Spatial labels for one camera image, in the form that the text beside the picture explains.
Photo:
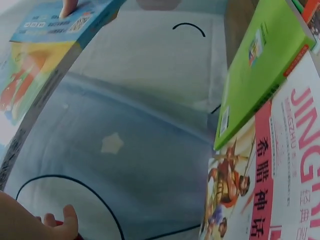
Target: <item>wooden surface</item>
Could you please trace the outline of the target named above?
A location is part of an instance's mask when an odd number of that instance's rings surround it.
[[[259,0],[228,0],[224,16],[226,61],[229,68],[244,37]],[[307,0],[299,0],[305,6]]]

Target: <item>stacked books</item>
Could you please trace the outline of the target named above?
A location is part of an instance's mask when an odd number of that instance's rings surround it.
[[[292,0],[260,0],[224,85],[214,149],[274,94],[316,41]]]
[[[200,240],[319,238],[320,58],[293,6],[260,0],[230,66]]]
[[[0,59],[0,190],[38,115],[68,69],[125,0],[80,0],[59,18],[61,0],[37,5]]]

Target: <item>cartoon illustration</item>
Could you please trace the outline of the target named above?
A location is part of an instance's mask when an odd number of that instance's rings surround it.
[[[40,73],[46,58],[47,56],[43,51],[34,51],[29,54],[20,53],[16,56],[15,61],[22,62],[20,70],[12,74],[12,81],[0,95],[0,111],[4,111],[8,120],[17,119],[18,109],[23,97]]]
[[[250,187],[250,177],[240,175],[235,170],[239,161],[239,156],[235,155],[237,140],[232,147],[228,147],[226,155],[217,155],[215,158],[223,158],[217,168],[212,168],[208,174],[208,181],[213,178],[217,182],[217,192],[215,195],[216,204],[222,204],[226,208],[234,207],[238,196],[245,196]]]
[[[262,36],[261,36],[261,30],[258,29],[255,33],[254,40],[251,42],[249,47],[249,65],[253,66],[258,59],[258,57],[263,52],[263,43],[262,43]]]
[[[213,214],[207,219],[207,231],[204,240],[219,240],[222,239],[227,231],[227,218],[223,215],[223,206],[218,205]]]
[[[0,113],[15,126],[73,43],[11,42],[10,45],[10,55],[0,73],[4,78],[0,85]]]
[[[246,210],[254,195],[254,186],[251,184],[251,174],[255,172],[255,167],[252,167],[255,165],[254,147],[255,125],[250,122],[229,145],[209,160],[205,214],[200,239],[223,239],[228,233],[228,226],[237,221],[237,217],[232,217],[233,214],[248,214]]]

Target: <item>hand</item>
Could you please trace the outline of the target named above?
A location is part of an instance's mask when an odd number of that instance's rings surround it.
[[[62,2],[63,2],[63,7],[62,7],[62,10],[60,12],[59,17],[60,18],[65,18],[69,14],[71,14],[74,10],[76,10],[77,4],[78,4],[78,0],[62,0]],[[118,12],[119,12],[119,10],[116,11],[112,15],[111,19],[107,22],[107,24],[112,22],[114,19],[116,19],[116,17],[118,16]]]
[[[72,205],[63,208],[63,224],[57,225],[55,216],[47,213],[44,216],[43,223],[51,232],[53,240],[74,240],[78,236],[78,218],[76,211]]]
[[[74,240],[78,236],[78,218],[73,206],[63,208],[64,222],[46,214],[44,224],[16,200],[0,191],[0,239]]]

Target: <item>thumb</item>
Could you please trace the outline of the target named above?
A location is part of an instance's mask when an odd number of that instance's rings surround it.
[[[63,224],[54,228],[54,235],[59,240],[73,240],[78,236],[78,218],[72,205],[63,208]]]
[[[62,1],[63,1],[63,7],[59,17],[65,18],[76,9],[78,0],[62,0]]]

